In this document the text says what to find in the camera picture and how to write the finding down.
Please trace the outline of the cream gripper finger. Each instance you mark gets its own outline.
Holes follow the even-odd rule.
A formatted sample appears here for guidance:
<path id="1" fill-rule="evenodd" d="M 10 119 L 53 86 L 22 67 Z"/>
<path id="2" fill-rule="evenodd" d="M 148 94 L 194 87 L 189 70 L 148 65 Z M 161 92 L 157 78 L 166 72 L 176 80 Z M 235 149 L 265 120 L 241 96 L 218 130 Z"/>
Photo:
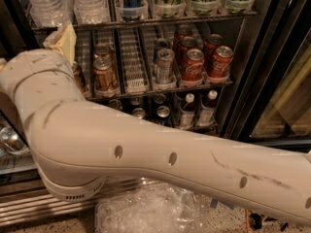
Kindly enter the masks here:
<path id="1" fill-rule="evenodd" d="M 75 60 L 77 36 L 71 23 L 62 24 L 44 41 L 46 49 L 59 51 L 70 64 Z"/>

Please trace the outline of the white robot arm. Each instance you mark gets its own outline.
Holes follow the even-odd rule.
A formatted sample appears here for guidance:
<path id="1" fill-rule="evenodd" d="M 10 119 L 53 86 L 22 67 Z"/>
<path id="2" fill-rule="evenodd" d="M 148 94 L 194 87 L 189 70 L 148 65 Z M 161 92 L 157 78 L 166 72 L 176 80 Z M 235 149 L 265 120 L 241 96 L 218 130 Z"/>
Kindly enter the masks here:
<path id="1" fill-rule="evenodd" d="M 311 224 L 311 158 L 164 127 L 85 99 L 72 71 L 76 35 L 55 49 L 1 62 L 0 85 L 16 105 L 50 194 L 84 201 L 109 176 L 144 177 L 258 214 Z"/>

